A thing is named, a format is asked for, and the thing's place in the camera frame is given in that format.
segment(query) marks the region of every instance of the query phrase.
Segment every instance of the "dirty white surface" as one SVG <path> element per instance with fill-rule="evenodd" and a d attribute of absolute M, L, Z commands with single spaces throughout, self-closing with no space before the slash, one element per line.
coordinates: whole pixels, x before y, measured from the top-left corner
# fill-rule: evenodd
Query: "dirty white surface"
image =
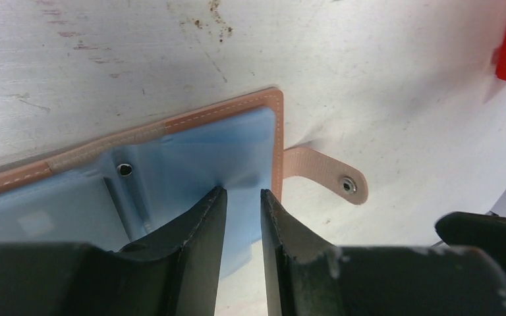
<path fill-rule="evenodd" d="M 370 184 L 354 207 L 288 179 L 288 210 L 337 244 L 432 244 L 506 189 L 505 25 L 506 0 L 2 0 L 0 165 L 278 85 L 286 146 Z M 220 315 L 266 314 L 260 249 Z"/>

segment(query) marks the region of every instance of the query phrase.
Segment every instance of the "black plastic part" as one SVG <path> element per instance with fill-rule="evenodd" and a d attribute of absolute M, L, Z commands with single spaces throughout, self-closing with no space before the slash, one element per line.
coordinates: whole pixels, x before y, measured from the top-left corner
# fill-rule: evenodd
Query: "black plastic part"
<path fill-rule="evenodd" d="M 336 247 L 261 193 L 269 316 L 506 315 L 506 276 L 478 248 Z"/>
<path fill-rule="evenodd" d="M 90 244 L 0 244 L 0 315 L 213 315 L 227 194 L 119 253 Z"/>
<path fill-rule="evenodd" d="M 455 212 L 438 220 L 436 231 L 448 245 L 479 247 L 506 273 L 506 217 Z"/>

